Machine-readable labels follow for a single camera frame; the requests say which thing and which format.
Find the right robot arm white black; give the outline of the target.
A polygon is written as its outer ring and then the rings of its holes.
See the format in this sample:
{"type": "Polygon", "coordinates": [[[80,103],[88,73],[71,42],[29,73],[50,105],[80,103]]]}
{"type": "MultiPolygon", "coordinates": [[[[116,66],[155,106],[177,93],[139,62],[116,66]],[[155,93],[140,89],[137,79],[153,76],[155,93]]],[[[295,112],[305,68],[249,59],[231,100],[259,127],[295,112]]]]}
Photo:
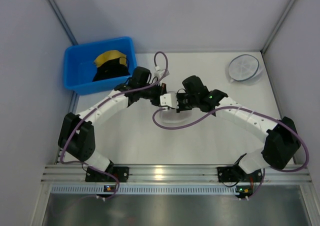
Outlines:
{"type": "Polygon", "coordinates": [[[263,143],[263,148],[245,153],[237,159],[231,168],[237,177],[242,179],[245,175],[268,167],[281,171],[300,148],[292,119],[274,119],[251,111],[218,89],[208,90],[195,75],[186,78],[182,85],[185,92],[176,96],[178,111],[194,108],[204,113],[214,111],[213,116],[234,123],[263,143]]]}

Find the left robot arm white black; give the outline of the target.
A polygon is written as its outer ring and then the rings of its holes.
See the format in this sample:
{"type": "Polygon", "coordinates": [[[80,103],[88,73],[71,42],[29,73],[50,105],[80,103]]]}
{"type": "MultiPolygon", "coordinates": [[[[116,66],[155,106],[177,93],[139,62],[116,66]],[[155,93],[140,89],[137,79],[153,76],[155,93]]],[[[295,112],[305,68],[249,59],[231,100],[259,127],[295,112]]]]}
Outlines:
{"type": "Polygon", "coordinates": [[[103,100],[79,114],[68,113],[58,138],[58,146],[62,149],[60,163],[67,164],[65,155],[69,154],[74,158],[73,164],[85,164],[98,172],[108,173],[114,163],[98,151],[95,128],[140,99],[159,107],[161,97],[167,92],[162,80],[168,75],[168,69],[158,69],[156,73],[157,81],[148,83],[150,71],[137,67],[126,83],[117,85],[103,100]]]}

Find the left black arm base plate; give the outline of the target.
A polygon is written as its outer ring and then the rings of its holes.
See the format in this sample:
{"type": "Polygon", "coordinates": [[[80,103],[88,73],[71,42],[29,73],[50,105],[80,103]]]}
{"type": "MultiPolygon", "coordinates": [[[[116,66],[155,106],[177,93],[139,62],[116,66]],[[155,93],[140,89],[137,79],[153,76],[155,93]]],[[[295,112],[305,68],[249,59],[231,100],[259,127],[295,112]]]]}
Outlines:
{"type": "MultiPolygon", "coordinates": [[[[107,173],[113,175],[118,179],[120,183],[127,182],[129,178],[129,167],[127,166],[109,166],[106,170],[107,173]]],[[[108,175],[100,173],[96,170],[88,168],[86,170],[85,182],[89,183],[105,183],[105,182],[115,182],[116,180],[108,175]]]]}

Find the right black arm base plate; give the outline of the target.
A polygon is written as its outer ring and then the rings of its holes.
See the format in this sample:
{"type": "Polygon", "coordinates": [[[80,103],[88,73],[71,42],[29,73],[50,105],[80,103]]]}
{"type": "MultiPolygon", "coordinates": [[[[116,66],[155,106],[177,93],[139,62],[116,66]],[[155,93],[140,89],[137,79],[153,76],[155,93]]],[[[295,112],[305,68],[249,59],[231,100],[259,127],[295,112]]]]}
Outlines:
{"type": "Polygon", "coordinates": [[[217,167],[218,181],[220,183],[260,183],[262,181],[262,170],[256,170],[252,173],[245,173],[238,165],[217,167]]]}

